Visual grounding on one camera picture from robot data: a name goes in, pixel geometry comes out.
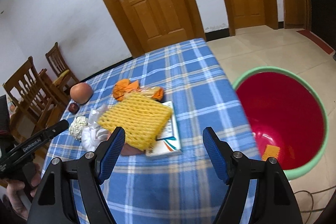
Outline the person left hand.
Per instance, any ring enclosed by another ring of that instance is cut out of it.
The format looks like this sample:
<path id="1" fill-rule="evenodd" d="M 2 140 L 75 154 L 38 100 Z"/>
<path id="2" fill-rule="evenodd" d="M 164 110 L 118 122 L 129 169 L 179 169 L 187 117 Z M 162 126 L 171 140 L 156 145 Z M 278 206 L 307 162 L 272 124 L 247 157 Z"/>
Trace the person left hand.
<path id="1" fill-rule="evenodd" d="M 39 173 L 40 166 L 35 163 L 34 167 L 35 167 L 35 174 L 33 178 L 31 179 L 31 185 L 33 187 L 33 190 L 30 192 L 31 197 L 35 196 L 37 187 L 41 182 L 41 175 Z M 21 217 L 22 219 L 26 221 L 29 216 L 29 211 L 26 208 L 26 206 L 23 204 L 18 194 L 19 191 L 25 188 L 25 184 L 24 182 L 21 182 L 19 180 L 11 180 L 8 178 L 6 179 L 6 181 L 7 181 L 6 193 L 12 205 L 12 208 L 19 217 Z"/>

